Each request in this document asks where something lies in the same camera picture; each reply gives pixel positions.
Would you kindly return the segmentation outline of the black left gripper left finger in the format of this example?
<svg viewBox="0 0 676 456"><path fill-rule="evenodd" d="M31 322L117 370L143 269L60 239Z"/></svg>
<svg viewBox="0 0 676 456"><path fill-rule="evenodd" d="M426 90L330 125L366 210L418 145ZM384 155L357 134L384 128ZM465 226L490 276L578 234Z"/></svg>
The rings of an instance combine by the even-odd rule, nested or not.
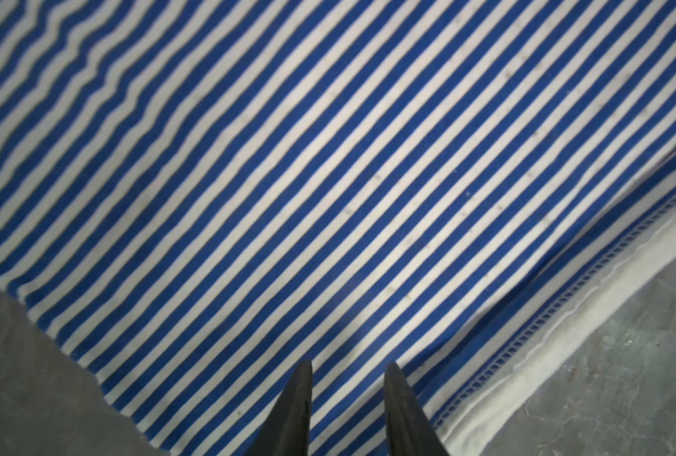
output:
<svg viewBox="0 0 676 456"><path fill-rule="evenodd" d="M313 367L295 368L246 455L307 455L310 444Z"/></svg>

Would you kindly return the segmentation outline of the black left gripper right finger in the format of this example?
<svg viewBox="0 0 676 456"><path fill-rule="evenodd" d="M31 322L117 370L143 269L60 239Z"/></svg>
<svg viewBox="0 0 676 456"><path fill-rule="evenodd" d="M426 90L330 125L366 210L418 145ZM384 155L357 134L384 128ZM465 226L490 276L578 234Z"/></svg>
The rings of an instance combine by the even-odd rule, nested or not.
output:
<svg viewBox="0 0 676 456"><path fill-rule="evenodd" d="M384 393L390 455L448 456L396 362L390 362L385 370Z"/></svg>

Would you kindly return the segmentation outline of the blue white striped tank top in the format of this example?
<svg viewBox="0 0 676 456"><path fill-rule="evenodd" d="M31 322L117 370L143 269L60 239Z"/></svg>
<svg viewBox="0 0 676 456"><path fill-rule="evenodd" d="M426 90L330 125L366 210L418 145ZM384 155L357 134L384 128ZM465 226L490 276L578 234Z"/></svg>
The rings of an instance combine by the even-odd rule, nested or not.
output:
<svg viewBox="0 0 676 456"><path fill-rule="evenodd" d="M174 455L455 454L676 257L676 1L0 1L0 291Z"/></svg>

